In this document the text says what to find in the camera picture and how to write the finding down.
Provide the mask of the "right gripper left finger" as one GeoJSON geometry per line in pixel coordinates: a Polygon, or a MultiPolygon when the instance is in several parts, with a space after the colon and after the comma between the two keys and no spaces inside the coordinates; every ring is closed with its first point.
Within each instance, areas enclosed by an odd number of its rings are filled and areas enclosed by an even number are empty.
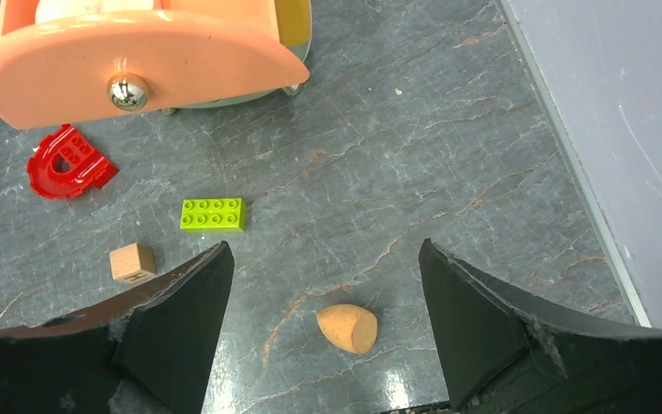
{"type": "Polygon", "coordinates": [[[233,282],[220,242],[36,326],[0,329],[0,413],[198,413],[233,282]]]}

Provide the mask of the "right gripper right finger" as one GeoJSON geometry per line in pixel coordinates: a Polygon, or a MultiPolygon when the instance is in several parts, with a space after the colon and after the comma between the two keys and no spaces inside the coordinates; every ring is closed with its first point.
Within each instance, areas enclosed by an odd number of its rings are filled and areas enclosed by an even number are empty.
{"type": "Polygon", "coordinates": [[[425,240],[422,286],[458,413],[662,413],[662,329],[566,308],[425,240]]]}

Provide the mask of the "red plastic arch toy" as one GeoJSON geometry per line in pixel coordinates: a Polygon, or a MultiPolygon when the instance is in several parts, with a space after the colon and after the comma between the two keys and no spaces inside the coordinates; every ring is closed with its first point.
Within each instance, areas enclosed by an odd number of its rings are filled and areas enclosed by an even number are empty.
{"type": "Polygon", "coordinates": [[[58,200],[103,188],[119,168],[73,125],[63,124],[41,140],[27,161],[26,172],[37,195],[58,200]]]}

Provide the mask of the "round drawer organizer box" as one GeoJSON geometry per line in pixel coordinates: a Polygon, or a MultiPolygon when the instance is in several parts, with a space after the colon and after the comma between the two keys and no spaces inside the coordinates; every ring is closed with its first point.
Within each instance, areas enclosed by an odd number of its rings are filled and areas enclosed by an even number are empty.
{"type": "Polygon", "coordinates": [[[0,118],[16,129],[299,92],[308,1],[161,1],[34,23],[39,1],[0,3],[0,118]]]}

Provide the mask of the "round pink powder compact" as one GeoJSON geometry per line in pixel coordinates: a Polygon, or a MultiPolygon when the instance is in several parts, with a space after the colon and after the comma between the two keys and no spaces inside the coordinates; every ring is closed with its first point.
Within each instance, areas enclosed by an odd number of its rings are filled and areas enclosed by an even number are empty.
{"type": "Polygon", "coordinates": [[[72,16],[161,8],[160,0],[41,0],[36,6],[34,23],[41,24],[72,16]]]}

